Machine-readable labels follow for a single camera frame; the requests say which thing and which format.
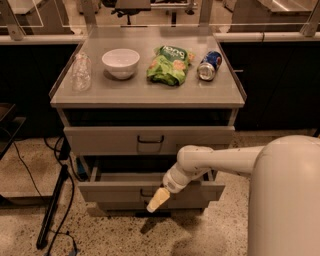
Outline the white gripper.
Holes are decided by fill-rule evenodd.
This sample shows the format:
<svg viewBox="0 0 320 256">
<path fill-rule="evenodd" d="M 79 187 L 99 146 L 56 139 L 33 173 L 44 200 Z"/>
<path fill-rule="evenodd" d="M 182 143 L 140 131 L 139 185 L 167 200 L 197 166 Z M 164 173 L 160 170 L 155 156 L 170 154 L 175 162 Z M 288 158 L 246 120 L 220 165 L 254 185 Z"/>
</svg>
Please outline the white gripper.
<svg viewBox="0 0 320 256">
<path fill-rule="evenodd" d="M 192 180 L 200 178 L 209 171 L 208 168 L 183 167 L 176 162 L 164 175 L 162 184 L 147 205 L 150 213 L 156 211 L 163 203 L 170 198 L 170 193 L 179 193 Z"/>
</svg>

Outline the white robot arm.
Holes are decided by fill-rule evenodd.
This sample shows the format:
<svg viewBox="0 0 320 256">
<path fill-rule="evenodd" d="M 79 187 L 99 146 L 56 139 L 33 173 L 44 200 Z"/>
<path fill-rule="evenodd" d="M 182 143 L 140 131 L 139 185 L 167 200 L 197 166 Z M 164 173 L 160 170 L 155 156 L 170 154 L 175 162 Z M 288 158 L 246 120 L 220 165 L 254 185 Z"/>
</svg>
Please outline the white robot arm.
<svg viewBox="0 0 320 256">
<path fill-rule="evenodd" d="M 250 177 L 247 256 L 320 256 L 319 138 L 291 135 L 223 150 L 185 146 L 147 210 L 211 170 Z"/>
</svg>

